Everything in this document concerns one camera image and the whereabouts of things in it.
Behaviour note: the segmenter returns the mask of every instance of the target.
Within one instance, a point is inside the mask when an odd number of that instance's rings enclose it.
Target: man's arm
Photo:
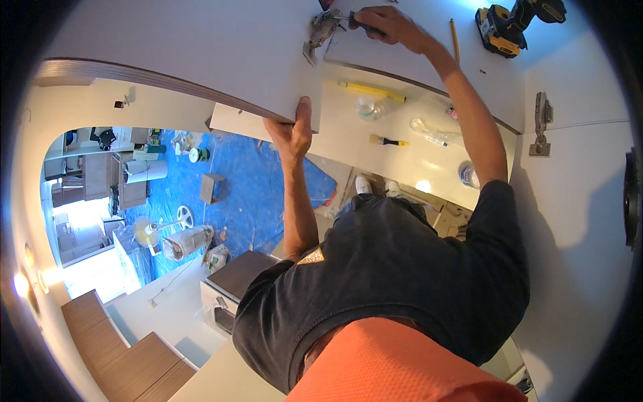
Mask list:
[[[298,262],[303,253],[319,244],[317,221],[303,178],[303,159],[311,147],[311,99],[305,96],[297,105],[296,122],[281,124],[264,119],[284,170],[284,255]]]
[[[496,122],[449,51],[395,7],[366,7],[355,14],[355,19],[386,33],[382,37],[368,31],[371,39],[388,44],[400,42],[429,59],[458,111],[464,146],[480,179],[480,188],[492,180],[507,182],[507,155]]]

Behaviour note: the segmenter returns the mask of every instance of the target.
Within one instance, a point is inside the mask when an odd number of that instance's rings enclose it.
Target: paint brush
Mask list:
[[[368,141],[371,144],[376,144],[376,145],[386,145],[386,144],[391,144],[391,145],[397,145],[398,147],[405,147],[408,145],[408,142],[406,141],[395,141],[395,140],[389,140],[386,137],[380,137],[375,134],[371,134]]]

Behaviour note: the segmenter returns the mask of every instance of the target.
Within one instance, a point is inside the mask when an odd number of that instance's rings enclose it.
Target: metal hinge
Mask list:
[[[554,121],[554,108],[547,100],[547,94],[545,92],[536,94],[536,111],[534,116],[536,118],[536,142],[529,145],[529,156],[549,156],[552,144],[547,142],[545,130],[547,130],[547,123]]]
[[[320,48],[326,39],[330,38],[335,32],[335,29],[340,24],[340,20],[337,19],[339,16],[339,10],[326,10],[312,18],[311,39],[303,44],[303,55],[312,66],[317,64],[315,49]]]

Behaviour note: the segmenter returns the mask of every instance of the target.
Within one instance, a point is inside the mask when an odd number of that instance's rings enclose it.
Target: white sneaker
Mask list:
[[[373,194],[370,181],[363,174],[355,176],[355,189],[357,189],[358,194]]]
[[[387,197],[395,197],[402,194],[400,192],[400,186],[397,184],[395,180],[386,180],[385,188],[386,188]]]

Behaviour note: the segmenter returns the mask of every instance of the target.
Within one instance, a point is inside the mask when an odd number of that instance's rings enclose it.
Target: cardboard box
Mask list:
[[[225,178],[216,173],[206,173],[201,178],[201,194],[199,197],[208,204],[216,204],[220,199],[216,198],[213,194],[218,181],[223,181]]]

